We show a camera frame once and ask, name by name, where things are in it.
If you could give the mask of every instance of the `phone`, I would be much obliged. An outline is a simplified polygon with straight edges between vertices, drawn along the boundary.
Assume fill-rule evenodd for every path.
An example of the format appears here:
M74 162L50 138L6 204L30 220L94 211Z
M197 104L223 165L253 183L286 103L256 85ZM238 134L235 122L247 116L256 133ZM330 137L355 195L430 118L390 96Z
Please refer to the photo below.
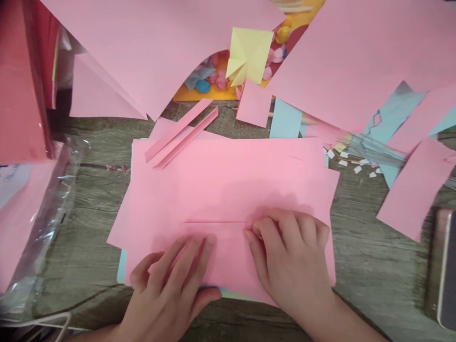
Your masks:
M440 209L432 244L426 311L456 331L456 210Z

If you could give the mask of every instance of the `pile of paper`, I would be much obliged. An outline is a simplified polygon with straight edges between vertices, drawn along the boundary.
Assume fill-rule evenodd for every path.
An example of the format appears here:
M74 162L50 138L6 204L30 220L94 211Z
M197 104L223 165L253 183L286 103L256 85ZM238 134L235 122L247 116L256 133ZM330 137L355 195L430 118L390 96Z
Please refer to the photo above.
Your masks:
M318 138L232 140L208 132L166 167L154 168L145 158L151 147L171 134L171 147L162 151L172 151L191 134L186 126L174 137L179 124L160 118L148 140L133 141L132 179L108 239L126 251L126 284L148 253L165 250L182 235L213 232L216 267L205 284L272 304L256 277L243 230L274 207L308 212L330 225L338 172L325 168ZM326 258L335 284L332 238Z

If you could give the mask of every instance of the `wooden table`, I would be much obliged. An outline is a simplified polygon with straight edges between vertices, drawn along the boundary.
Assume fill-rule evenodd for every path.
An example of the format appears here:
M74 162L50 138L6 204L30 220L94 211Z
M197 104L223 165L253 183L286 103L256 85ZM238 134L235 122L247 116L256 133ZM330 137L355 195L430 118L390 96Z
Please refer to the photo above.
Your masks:
M59 97L63 111L68 93ZM218 103L219 117L208 131L230 138L267 138L261 129L235 120L235 103ZM171 103L164 117L178 120L187 104ZM106 165L130 165L132 139L149 136L152 121L58 117L53 130L86 139L91 151L77 176L71 214L47 253L36 294L21 319L71 310L71 326L95 329L118 323L132 294L116 283L120 250L108 237L130 181ZM455 143L455 139L445 142ZM353 167L330 161L341 172L332 206L336 259L335 291L379 326L393 341L456 341L423 312L429 242L437 207L456 206L455 192L443 188L424 225L420 244L382 224L375 216L387 193L382 176L356 175ZM195 320L184 341L307 341L282 311L265 304L221 299Z

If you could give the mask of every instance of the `fingernail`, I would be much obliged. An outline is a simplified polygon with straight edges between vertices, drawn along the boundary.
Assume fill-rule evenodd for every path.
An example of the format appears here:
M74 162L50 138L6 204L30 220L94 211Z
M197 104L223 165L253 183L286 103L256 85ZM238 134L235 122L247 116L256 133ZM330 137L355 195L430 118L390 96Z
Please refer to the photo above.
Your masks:
M250 244L253 242L253 238L252 238L251 234L252 233L250 233L248 230L244 230L244 235L246 236L247 242Z
M215 236L215 234L211 233L208 236L206 236L206 243L208 245L214 245L216 241L217 241L217 237Z

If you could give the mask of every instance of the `yellow paper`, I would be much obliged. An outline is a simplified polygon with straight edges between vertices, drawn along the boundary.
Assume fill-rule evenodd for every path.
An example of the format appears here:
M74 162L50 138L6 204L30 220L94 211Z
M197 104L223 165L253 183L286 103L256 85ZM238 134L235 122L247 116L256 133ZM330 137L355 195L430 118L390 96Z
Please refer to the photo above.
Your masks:
M227 77L235 74L231 86L242 85L246 78L261 84L273 36L272 31L233 28L227 68Z

